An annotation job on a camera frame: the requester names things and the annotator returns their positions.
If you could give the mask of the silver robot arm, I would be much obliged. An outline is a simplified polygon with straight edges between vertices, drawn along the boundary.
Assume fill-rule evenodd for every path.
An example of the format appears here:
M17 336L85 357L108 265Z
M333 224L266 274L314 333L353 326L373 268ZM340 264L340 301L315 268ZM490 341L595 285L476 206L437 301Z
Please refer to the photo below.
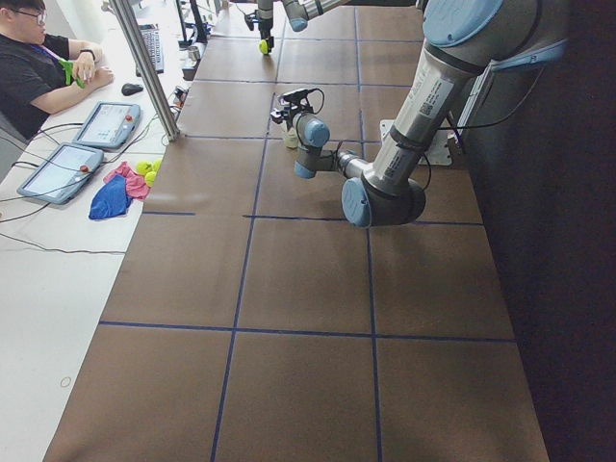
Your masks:
M339 171L342 207L358 227L414 221L424 189L410 177L467 82L491 68L533 69L558 60L567 43L567 1L430 1L414 82L371 163L349 151L325 151L330 132L309 107L308 89L280 95L271 112L298 140L295 174Z
M273 4L272 0L257 0L256 11L245 17L245 22L250 30L257 25L260 42L259 51L268 55L274 48L274 37L271 33L273 28ZM316 17L347 4L343 0L310 0L300 3L299 1L282 1L282 5L294 32L301 32L307 28L308 22Z

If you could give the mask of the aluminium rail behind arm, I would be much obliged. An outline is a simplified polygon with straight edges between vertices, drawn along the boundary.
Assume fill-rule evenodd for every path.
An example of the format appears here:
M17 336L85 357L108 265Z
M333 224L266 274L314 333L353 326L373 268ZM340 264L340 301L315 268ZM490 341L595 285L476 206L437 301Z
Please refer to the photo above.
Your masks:
M459 101L452 110L453 121L460 140L470 131L471 126L484 124L480 113L493 83L493 66L489 64L480 76L472 79L463 88Z

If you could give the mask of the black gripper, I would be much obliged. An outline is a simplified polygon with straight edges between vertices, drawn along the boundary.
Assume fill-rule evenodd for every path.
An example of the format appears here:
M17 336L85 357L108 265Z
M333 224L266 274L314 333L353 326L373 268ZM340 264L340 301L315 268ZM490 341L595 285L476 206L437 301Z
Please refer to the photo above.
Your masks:
M306 129L312 122L318 120L318 117L312 110L301 109L288 111L286 109L273 109L269 118L274 123L286 122L288 129Z
M274 48L274 37L271 36L271 30L273 28L273 18L259 18L259 31L261 35L264 35L262 39L266 39L269 43L270 53Z

